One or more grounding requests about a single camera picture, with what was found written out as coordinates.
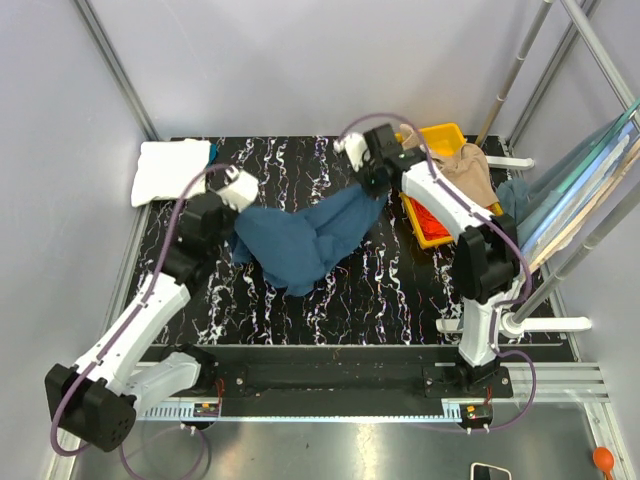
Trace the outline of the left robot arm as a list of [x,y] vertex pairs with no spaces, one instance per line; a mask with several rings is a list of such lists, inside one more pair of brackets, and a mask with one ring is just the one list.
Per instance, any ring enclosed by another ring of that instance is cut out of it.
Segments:
[[62,457],[90,447],[111,452],[129,435],[139,414],[186,391],[215,386],[214,355],[185,344],[153,367],[134,369],[153,340],[211,277],[220,246],[231,237],[254,192],[223,187],[179,199],[153,272],[115,323],[73,365],[55,364],[45,376],[50,443]]

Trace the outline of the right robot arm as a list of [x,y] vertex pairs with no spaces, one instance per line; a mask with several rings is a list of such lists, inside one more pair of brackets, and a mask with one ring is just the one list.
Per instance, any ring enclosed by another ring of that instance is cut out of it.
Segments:
[[498,317],[514,304],[517,280],[528,271],[508,215],[496,216],[445,178],[425,143],[405,149],[389,124],[348,133],[334,142],[365,192],[394,188],[418,201],[453,237],[452,280],[464,298],[459,359],[451,376],[457,390],[476,396],[500,366]]

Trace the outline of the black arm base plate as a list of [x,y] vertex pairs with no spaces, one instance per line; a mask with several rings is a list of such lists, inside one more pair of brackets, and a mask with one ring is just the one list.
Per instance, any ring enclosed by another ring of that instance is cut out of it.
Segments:
[[459,359],[450,346],[220,346],[226,419],[416,421],[451,420],[455,401],[510,399],[506,367],[463,388],[451,374]]

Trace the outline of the blue t-shirt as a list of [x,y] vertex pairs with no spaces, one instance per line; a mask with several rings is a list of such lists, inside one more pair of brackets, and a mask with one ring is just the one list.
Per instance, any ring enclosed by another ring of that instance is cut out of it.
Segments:
[[353,184],[296,212],[250,207],[235,221],[232,262],[254,260],[268,284],[302,297],[358,248],[387,200]]

